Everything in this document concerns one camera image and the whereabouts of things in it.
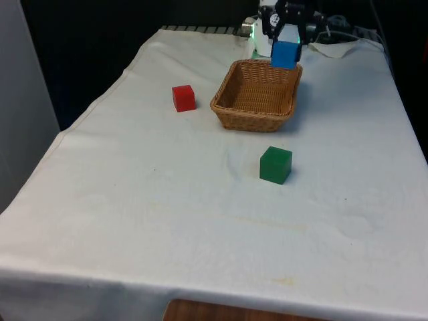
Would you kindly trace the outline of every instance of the blue cube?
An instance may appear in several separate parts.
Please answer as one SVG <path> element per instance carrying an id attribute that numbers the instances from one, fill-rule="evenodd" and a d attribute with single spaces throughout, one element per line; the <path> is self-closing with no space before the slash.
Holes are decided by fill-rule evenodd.
<path id="1" fill-rule="evenodd" d="M 272 67 L 294 69 L 299 50 L 298 43 L 277 41 L 272 51 Z"/>

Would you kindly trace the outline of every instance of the dark background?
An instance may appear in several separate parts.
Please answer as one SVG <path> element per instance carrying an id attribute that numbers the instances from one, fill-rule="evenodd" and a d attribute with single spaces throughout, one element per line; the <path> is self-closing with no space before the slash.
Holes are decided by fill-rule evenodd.
<path id="1" fill-rule="evenodd" d="M 162 25 L 238 26 L 258 0 L 21 0 L 61 129 L 103 94 Z M 318 0 L 327 15 L 377 28 L 368 0 Z M 396 85 L 428 159 L 427 0 L 374 0 Z"/>

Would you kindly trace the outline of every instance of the white tablecloth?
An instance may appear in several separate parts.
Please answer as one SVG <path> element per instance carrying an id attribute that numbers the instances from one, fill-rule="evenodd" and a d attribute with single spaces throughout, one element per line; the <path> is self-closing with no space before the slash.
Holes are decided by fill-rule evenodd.
<path id="1" fill-rule="evenodd" d="M 428 320 L 428 170 L 383 53 L 304 50 L 296 115 L 262 134 L 209 107 L 244 47 L 159 31 L 57 137 L 0 216 L 6 321 L 161 320 L 173 298 Z M 294 153 L 285 185 L 258 177 L 269 146 Z"/>

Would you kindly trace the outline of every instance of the basket rim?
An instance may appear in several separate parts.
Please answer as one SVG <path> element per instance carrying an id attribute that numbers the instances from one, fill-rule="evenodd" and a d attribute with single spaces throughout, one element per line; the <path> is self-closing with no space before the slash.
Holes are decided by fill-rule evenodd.
<path id="1" fill-rule="evenodd" d="M 253 111 L 253 110 L 242 110 L 242 109 L 235 109 L 235 108 L 227 108 L 227 107 L 222 107 L 222 106 L 218 105 L 218 101 L 220 99 L 220 96 L 226 87 L 225 86 L 226 82 L 228 81 L 230 75 L 235 71 L 236 66 L 238 64 L 242 64 L 242 63 L 270 65 L 269 60 L 246 59 L 246 60 L 237 60 L 237 61 L 233 62 L 230 66 L 230 69 L 229 69 L 227 75 L 225 76 L 224 80 L 222 81 L 222 83 L 220 85 L 220 89 L 217 91 L 216 95 L 214 96 L 214 98 L 212 99 L 212 101 L 210 103 L 212 111 L 214 111 L 216 114 L 220 113 L 220 114 L 233 114 L 233 115 L 241 114 L 242 116 L 244 116 L 244 115 L 246 115 L 246 116 L 251 116 L 251 115 L 269 116 L 270 118 L 275 118 L 278 120 L 287 120 L 289 117 L 291 117 L 294 113 L 294 109 L 295 109 L 295 105 L 296 105 L 294 103 L 296 100 L 296 91 L 298 89 L 298 85 L 300 83 L 300 78 L 301 78 L 302 72 L 303 72 L 303 67 L 300 64 L 296 64 L 298 76 L 297 76 L 296 81 L 294 83 L 294 88 L 293 88 L 293 92 L 292 92 L 292 103 L 290 104 L 290 109 L 287 112 L 285 112 L 285 113 L 257 112 L 257 111 Z"/>

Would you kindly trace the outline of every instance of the green cube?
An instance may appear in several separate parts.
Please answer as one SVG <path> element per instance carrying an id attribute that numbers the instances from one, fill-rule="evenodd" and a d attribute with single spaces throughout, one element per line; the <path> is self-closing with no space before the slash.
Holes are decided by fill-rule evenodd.
<path id="1" fill-rule="evenodd" d="M 288 150 L 269 147 L 260 158 L 260 178 L 282 185 L 292 170 L 292 158 Z"/>

